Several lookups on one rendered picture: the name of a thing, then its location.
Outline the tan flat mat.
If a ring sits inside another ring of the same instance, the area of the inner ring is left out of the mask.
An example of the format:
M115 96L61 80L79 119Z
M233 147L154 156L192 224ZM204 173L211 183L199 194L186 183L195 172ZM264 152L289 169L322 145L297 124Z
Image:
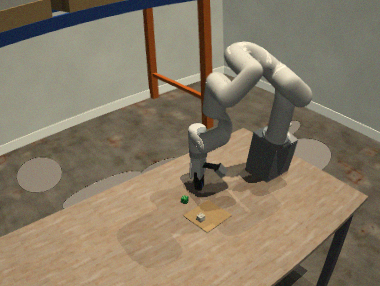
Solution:
M197 220L197 215L201 212L205 214L206 219L202 222L199 222ZM210 232L215 227L230 218L232 215L211 201L207 200L183 216L205 232Z

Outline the green die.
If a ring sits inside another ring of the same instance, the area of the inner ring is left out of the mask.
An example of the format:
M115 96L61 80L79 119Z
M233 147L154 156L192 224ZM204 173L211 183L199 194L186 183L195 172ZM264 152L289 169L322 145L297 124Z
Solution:
M188 201L189 201L189 197L183 195L181 198L181 203L187 204Z

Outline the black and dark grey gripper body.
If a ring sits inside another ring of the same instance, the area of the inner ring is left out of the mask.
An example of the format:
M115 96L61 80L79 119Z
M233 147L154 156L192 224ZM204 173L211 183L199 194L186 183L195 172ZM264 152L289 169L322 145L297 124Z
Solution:
M193 159L190 157L190 179L193 178L194 172L197 173L197 177L199 178L198 180L202 178L206 170L206 168L203 168L203 165L206 162L206 157L202 159Z

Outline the white die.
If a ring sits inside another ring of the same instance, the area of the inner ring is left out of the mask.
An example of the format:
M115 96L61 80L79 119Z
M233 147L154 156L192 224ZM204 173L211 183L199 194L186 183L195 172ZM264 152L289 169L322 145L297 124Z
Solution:
M198 214L198 215L197 215L197 220L198 220L199 222L204 221L204 220L205 220L205 215L202 214L202 213Z

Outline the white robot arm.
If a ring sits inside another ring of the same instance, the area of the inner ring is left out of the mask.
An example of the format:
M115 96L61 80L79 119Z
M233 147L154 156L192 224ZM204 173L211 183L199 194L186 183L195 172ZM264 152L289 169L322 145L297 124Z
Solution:
M200 123L189 126L189 156L202 159L207 153L228 143L232 122L225 113L226 108L236 105L259 82L262 75L275 88L270 119L263 130L263 136L270 143L286 144L290 139L287 130L292 125L295 106L301 108L311 102L311 89L287 66L254 43L234 43L225 50L224 58L237 76L230 80L219 72L208 75L202 111L208 118L219 120L218 126L208 132L206 126Z

